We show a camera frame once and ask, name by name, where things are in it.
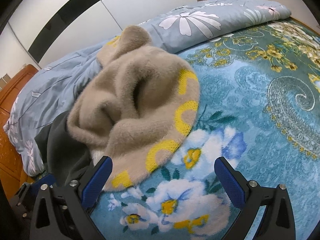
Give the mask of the beige fuzzy knitted sweater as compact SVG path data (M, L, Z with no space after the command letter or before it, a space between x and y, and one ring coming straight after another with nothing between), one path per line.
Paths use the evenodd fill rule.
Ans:
M97 54L101 71L67 118L70 135L92 161L112 159L104 191L135 186L165 165L191 132L200 84L190 64L130 25Z

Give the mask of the dark grey garment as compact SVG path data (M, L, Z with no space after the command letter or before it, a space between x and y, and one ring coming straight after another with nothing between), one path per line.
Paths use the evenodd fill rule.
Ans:
M54 176L58 186L81 178L93 167L87 146L72 138L68 132L68 115L68 111L61 113L35 137L46 172Z

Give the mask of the teal floral bed blanket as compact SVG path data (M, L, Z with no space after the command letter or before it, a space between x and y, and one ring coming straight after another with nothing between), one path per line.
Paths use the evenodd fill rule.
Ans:
M297 239L319 221L319 35L294 20L180 53L201 86L192 132L171 161L91 217L106 239L221 239L238 209L214 173L225 157L261 186L285 184Z

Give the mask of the white wardrobe with black stripe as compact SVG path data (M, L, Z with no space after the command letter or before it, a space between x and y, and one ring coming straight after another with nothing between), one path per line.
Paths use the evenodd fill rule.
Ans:
M1 3L1 76L37 68L197 0L11 0Z

